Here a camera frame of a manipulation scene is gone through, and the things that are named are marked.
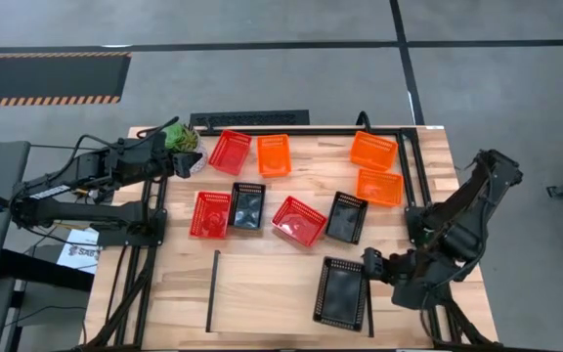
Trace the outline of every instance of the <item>hazard tape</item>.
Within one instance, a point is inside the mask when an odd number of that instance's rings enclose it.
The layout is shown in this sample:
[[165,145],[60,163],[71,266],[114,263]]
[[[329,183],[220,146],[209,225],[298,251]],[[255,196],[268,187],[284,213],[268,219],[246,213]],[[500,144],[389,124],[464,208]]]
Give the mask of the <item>hazard tape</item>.
[[34,58],[100,58],[124,56],[131,58],[132,53],[25,53],[25,54],[0,54],[0,59],[34,59]]
[[21,97],[0,98],[0,107],[29,107],[82,104],[116,104],[119,96],[80,96],[80,97]]

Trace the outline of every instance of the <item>potted plant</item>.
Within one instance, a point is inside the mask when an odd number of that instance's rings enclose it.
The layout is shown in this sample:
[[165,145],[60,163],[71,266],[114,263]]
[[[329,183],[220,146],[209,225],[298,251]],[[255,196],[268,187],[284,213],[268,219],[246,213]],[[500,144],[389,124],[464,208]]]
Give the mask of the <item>potted plant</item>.
[[195,152],[201,153],[201,159],[191,167],[191,173],[198,172],[207,162],[207,150],[201,143],[201,136],[189,124],[175,123],[164,128],[166,141],[164,146],[173,153]]

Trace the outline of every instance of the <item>label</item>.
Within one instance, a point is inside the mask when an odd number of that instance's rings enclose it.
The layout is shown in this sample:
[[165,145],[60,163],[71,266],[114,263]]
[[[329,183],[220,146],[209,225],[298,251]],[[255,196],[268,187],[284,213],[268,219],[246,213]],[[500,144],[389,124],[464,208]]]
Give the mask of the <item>label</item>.
[[32,195],[32,196],[30,196],[30,198],[33,198],[33,199],[48,198],[48,197],[52,197],[52,196],[55,196],[55,195],[59,195],[60,193],[66,192],[68,190],[70,190],[69,186],[61,185],[61,186],[58,186],[58,187],[54,187],[53,189]]

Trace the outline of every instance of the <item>plastic basket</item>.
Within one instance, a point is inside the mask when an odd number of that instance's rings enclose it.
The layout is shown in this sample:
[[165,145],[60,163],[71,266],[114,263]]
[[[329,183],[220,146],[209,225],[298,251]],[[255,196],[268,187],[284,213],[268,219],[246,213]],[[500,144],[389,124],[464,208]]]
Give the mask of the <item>plastic basket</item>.
[[305,246],[311,246],[327,218],[294,197],[288,197],[273,218],[273,226]]
[[368,202],[366,200],[336,192],[325,234],[333,239],[358,244],[367,210]]
[[264,185],[234,183],[229,225],[247,230],[259,229],[265,192]]
[[363,275],[362,264],[325,257],[314,307],[314,321],[361,331],[367,292],[368,280]]
[[401,204],[403,177],[401,175],[360,169],[356,196],[369,202],[397,206]]
[[225,130],[221,133],[209,163],[219,171],[238,176],[250,146],[250,136]]
[[258,137],[258,170],[263,177],[285,176],[291,169],[288,135]]
[[388,171],[395,162],[398,148],[396,142],[358,131],[351,147],[351,162],[372,170]]
[[224,239],[227,232],[231,197],[229,194],[199,192],[191,222],[191,236]]

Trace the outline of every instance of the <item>green plant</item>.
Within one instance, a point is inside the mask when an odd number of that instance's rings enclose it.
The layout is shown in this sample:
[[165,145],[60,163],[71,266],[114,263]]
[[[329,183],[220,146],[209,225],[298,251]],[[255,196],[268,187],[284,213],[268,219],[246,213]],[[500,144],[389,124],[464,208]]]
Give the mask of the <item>green plant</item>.
[[164,128],[166,141],[164,146],[172,152],[193,152],[198,135],[190,125],[176,123]]

